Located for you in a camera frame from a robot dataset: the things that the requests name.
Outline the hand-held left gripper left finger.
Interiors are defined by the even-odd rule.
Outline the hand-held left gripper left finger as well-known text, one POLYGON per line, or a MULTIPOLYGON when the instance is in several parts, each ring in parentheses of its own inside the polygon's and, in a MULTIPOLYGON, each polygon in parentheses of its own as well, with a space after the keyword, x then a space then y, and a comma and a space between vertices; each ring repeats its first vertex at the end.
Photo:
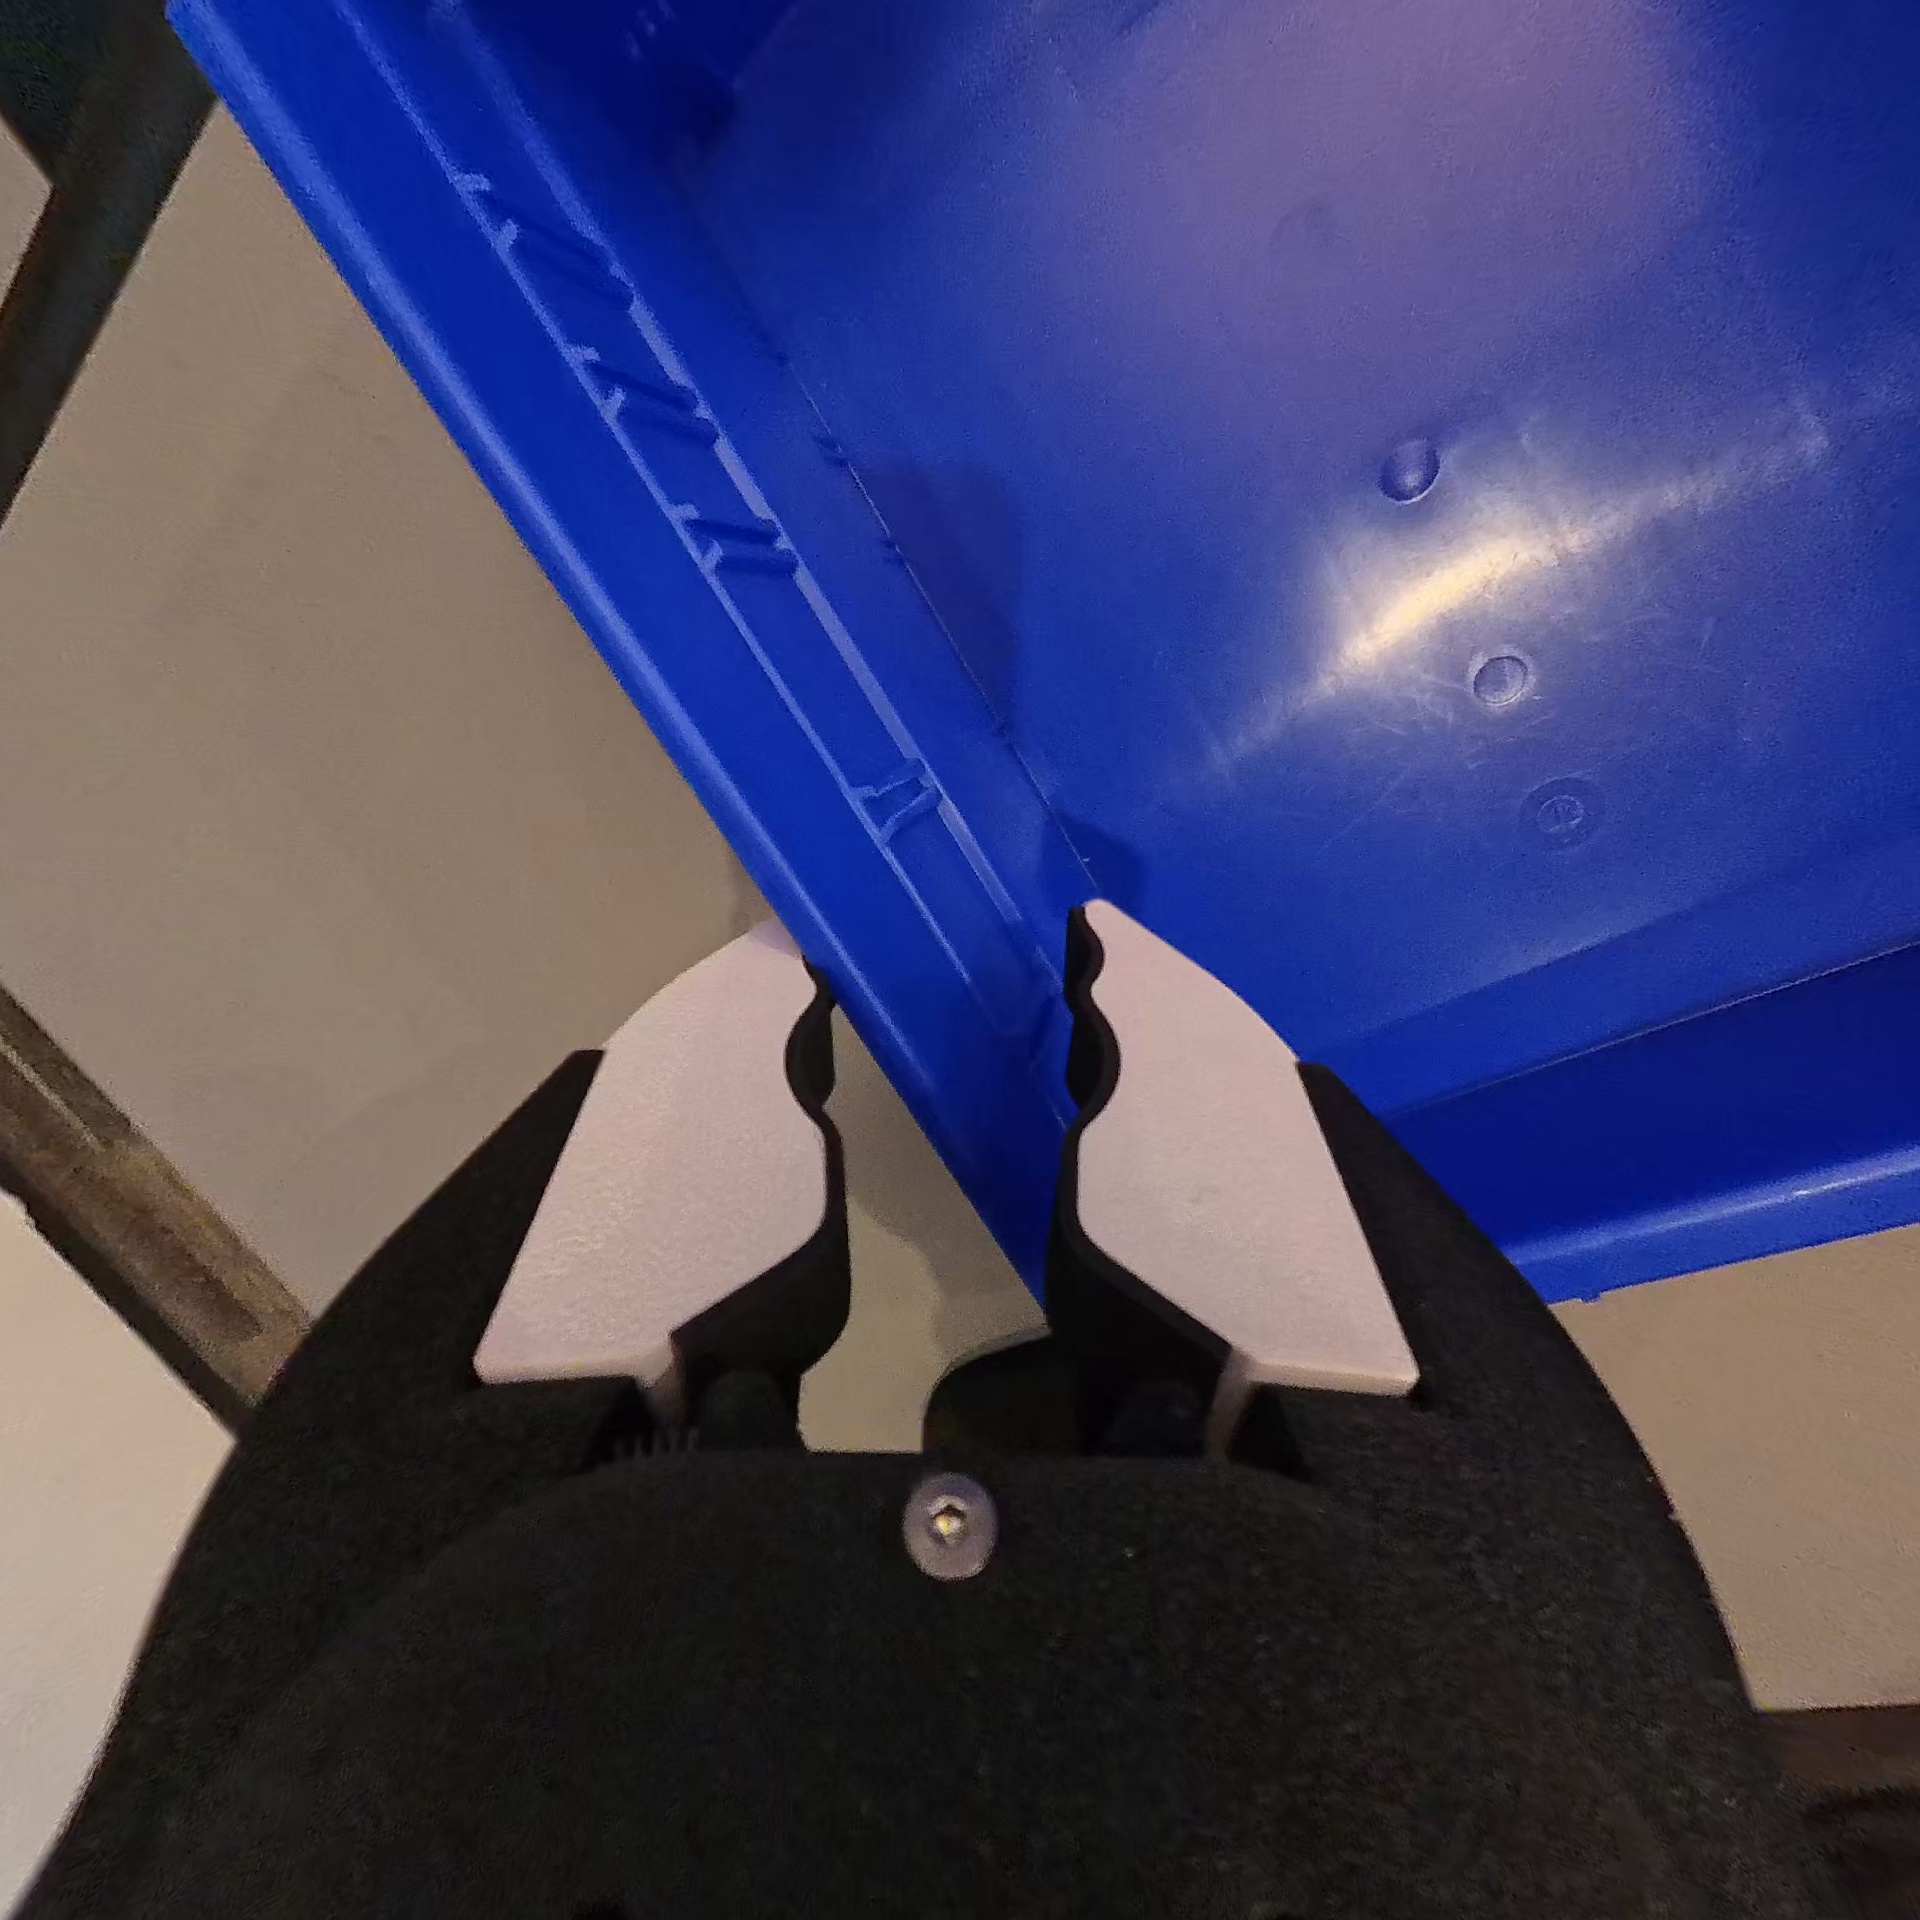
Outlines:
POLYGON ((478 1338, 481 1383, 626 1378, 689 1420, 757 1374, 798 1408, 851 1310, 832 1008, 766 918, 616 1031, 478 1338))

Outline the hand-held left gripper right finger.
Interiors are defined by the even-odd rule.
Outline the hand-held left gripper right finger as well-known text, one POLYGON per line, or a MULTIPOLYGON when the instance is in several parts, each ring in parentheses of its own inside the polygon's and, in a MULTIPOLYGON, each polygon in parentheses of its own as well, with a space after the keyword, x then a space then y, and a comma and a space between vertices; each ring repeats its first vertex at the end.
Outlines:
POLYGON ((1071 914, 1066 997, 1046 1310, 1089 1437, 1152 1401, 1195 1441, 1274 1386, 1406 1401, 1422 1368, 1295 1048, 1104 897, 1071 914))

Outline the blue plastic storage bin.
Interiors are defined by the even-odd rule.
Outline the blue plastic storage bin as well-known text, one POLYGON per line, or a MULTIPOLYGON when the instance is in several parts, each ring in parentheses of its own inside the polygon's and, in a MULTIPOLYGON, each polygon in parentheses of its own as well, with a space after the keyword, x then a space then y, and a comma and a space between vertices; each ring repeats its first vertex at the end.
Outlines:
POLYGON ((1917 4, 169 14, 1029 1284, 1091 895, 1553 1303, 1917 1221, 1917 4))

